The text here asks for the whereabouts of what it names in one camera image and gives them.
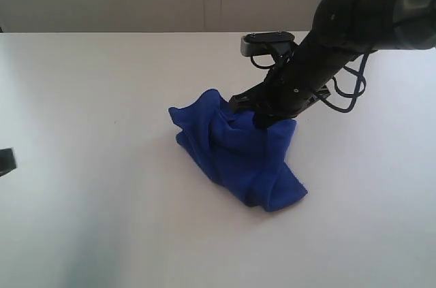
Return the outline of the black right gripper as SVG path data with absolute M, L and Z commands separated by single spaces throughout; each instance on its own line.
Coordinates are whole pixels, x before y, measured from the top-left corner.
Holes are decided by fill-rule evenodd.
M 284 55 L 271 55 L 275 65 L 261 84 L 233 95 L 228 102 L 231 111 L 254 111 L 256 129 L 296 117 L 344 66 L 344 49 L 325 46 L 314 34 L 294 44 Z

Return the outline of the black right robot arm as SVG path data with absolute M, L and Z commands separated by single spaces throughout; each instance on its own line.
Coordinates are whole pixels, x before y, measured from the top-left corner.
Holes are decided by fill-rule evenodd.
M 379 50 L 429 50 L 435 46 L 435 0 L 322 0 L 310 32 L 296 43 L 285 31 L 243 36 L 240 51 L 269 55 L 265 79 L 234 95 L 234 112 L 252 111 L 256 127 L 295 118 L 327 102 L 327 83 L 349 63 L 366 65 Z

